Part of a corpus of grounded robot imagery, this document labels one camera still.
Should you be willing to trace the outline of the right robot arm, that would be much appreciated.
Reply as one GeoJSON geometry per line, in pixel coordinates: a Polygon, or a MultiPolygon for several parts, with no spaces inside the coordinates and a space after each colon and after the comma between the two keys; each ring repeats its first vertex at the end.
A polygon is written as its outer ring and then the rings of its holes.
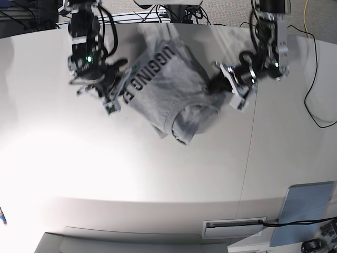
{"type": "Polygon", "coordinates": [[[80,85],[77,95],[97,92],[97,98],[112,110],[117,107],[121,94],[120,69],[128,63],[126,58],[112,64],[106,61],[118,47],[118,34],[112,15],[100,1],[64,1],[63,7],[71,13],[68,32],[72,39],[72,54],[68,57],[68,69],[72,76],[70,85],[80,85]],[[105,46],[105,13],[113,32],[113,47],[105,46]]]}

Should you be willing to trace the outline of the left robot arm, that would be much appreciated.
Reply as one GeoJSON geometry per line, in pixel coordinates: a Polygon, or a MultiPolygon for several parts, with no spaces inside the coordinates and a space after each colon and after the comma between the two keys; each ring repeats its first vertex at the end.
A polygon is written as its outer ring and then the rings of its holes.
{"type": "Polygon", "coordinates": [[[289,72],[285,1],[251,1],[250,37],[255,52],[242,51],[239,65],[215,62],[220,73],[210,80],[210,93],[231,92],[243,99],[265,77],[280,80],[289,72]]]}

